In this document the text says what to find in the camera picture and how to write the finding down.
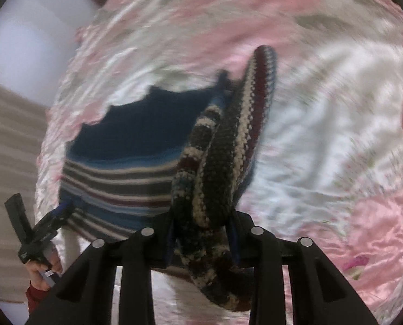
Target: red sleeve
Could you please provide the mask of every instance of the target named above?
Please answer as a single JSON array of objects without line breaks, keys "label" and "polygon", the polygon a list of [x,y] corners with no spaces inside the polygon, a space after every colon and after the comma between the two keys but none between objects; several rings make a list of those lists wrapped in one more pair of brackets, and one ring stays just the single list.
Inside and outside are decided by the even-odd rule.
[{"label": "red sleeve", "polygon": [[29,301],[29,313],[32,313],[33,310],[39,305],[39,303],[45,298],[48,294],[47,291],[41,291],[32,286],[30,283],[30,287],[25,292],[27,299]]}]

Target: finger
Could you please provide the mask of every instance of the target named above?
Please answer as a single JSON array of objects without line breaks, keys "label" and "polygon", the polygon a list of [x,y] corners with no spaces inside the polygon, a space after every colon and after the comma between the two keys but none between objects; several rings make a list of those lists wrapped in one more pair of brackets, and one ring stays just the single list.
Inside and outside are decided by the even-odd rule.
[{"label": "finger", "polygon": [[54,264],[52,270],[57,273],[62,273],[63,268],[62,268],[60,262],[57,262],[56,264]]},{"label": "finger", "polygon": [[37,290],[48,291],[50,289],[39,271],[30,271],[30,283]]},{"label": "finger", "polygon": [[48,260],[52,266],[60,263],[60,257],[59,257],[59,254],[57,253],[56,249],[53,249],[53,251],[49,255]]},{"label": "finger", "polygon": [[25,263],[25,267],[29,272],[37,272],[37,271],[45,271],[47,270],[47,266],[43,265],[36,260],[29,260],[27,263]]}]

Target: metal rivet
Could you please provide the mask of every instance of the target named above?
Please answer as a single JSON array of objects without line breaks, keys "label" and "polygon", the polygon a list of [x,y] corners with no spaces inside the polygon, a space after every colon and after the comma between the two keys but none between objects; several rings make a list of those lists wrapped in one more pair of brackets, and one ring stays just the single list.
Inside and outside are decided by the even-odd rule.
[{"label": "metal rivet", "polygon": [[301,238],[300,242],[304,247],[310,247],[313,245],[313,241],[308,237]]},{"label": "metal rivet", "polygon": [[251,233],[255,234],[256,236],[260,236],[261,234],[263,234],[263,228],[259,227],[259,226],[254,226],[251,229]]},{"label": "metal rivet", "polygon": [[101,240],[100,238],[92,242],[93,248],[101,248],[103,247],[104,244],[105,244],[104,240]]},{"label": "metal rivet", "polygon": [[155,230],[151,227],[145,227],[141,230],[142,236],[152,236]]}]

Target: striped knitted scarf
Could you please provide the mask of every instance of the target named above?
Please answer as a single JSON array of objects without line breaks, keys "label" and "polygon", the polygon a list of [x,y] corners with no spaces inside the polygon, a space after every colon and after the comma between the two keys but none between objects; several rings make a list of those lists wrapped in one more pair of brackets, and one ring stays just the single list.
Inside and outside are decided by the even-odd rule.
[{"label": "striped knitted scarf", "polygon": [[83,126],[61,179],[60,200],[78,202],[69,225],[90,241],[112,243],[171,205],[194,283],[221,307],[249,309],[252,272],[233,265],[222,226],[251,181],[274,76],[273,50],[259,47],[237,88],[226,72],[203,90],[153,87],[142,101]]},{"label": "striped knitted scarf", "polygon": [[251,176],[275,70],[274,50],[257,48],[229,107],[225,94],[215,97],[197,119],[172,184],[182,262],[203,294],[231,311],[251,308],[253,273],[233,264],[224,225]]}]

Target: pink floral bedspread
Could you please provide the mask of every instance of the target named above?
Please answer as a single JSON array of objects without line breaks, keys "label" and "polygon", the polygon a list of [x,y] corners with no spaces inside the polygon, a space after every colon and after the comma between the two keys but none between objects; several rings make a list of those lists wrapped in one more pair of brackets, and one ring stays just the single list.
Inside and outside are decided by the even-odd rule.
[{"label": "pink floral bedspread", "polygon": [[[109,0],[49,111],[36,217],[57,204],[65,145],[152,84],[242,75],[272,45],[279,77],[253,184],[239,208],[278,237],[310,236],[380,324],[403,306],[403,12],[391,0]],[[85,242],[78,240],[82,248]],[[60,235],[63,251],[77,240]],[[62,257],[66,266],[69,261]],[[154,274],[158,324],[246,324]],[[286,286],[290,310],[290,290]]]}]

